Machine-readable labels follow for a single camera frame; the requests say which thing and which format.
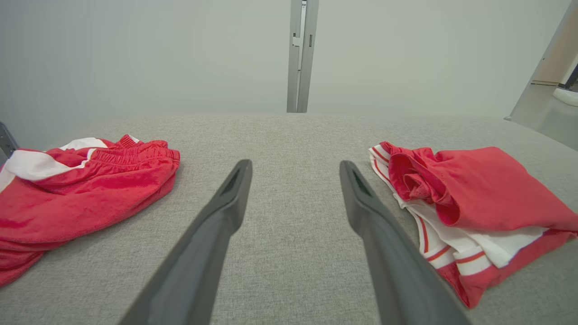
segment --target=beige door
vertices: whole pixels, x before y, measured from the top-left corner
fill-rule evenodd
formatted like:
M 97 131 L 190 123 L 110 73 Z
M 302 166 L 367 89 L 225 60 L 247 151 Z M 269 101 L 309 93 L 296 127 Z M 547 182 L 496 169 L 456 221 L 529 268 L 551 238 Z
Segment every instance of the beige door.
M 578 57 L 578 6 L 574 6 L 558 39 L 534 76 L 535 83 L 565 83 Z

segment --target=white wall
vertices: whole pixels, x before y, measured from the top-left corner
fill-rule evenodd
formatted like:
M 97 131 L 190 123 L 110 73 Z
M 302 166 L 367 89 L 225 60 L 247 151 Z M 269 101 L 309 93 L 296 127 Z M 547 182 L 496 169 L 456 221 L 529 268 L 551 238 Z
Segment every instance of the white wall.
M 0 0 L 0 120 L 47 149 L 116 116 L 285 112 L 289 19 L 289 1 Z
M 503 118 L 569 4 L 320 1 L 307 111 Z

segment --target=gray floor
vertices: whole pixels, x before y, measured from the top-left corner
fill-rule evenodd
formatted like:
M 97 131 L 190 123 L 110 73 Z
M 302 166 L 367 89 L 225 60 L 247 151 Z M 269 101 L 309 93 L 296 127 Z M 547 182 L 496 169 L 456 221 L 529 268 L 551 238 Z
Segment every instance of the gray floor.
M 552 97 L 555 89 L 531 84 L 512 121 L 578 150 L 578 107 Z

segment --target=gray fabric surface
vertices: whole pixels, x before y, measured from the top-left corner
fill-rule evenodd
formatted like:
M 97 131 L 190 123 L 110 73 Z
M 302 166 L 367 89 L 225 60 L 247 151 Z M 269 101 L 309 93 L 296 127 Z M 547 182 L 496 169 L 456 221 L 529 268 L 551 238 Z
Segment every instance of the gray fabric surface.
M 578 152 L 512 122 L 479 117 L 156 117 L 96 125 L 72 138 L 164 139 L 181 151 L 173 191 L 143 212 L 46 254 L 0 289 L 1 324 L 115 324 L 235 163 L 253 161 L 244 223 L 232 237 L 213 324 L 375 324 L 361 240 L 346 220 L 339 162 L 354 161 L 417 241 L 417 227 L 374 175 L 368 148 L 497 146 L 574 211 Z M 578 241 L 541 257 L 467 315 L 473 324 L 573 324 Z

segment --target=clothing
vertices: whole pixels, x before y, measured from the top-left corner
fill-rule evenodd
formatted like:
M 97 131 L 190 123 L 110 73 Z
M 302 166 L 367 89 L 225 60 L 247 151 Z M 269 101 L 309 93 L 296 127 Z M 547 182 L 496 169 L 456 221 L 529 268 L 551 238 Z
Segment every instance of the clothing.
M 45 251 L 118 223 L 172 190 L 180 154 L 165 141 L 85 138 L 15 151 L 0 171 L 0 286 Z
M 415 218 L 421 254 L 470 308 L 488 286 L 577 234 L 576 214 L 498 148 L 433 155 L 382 142 L 369 151 Z

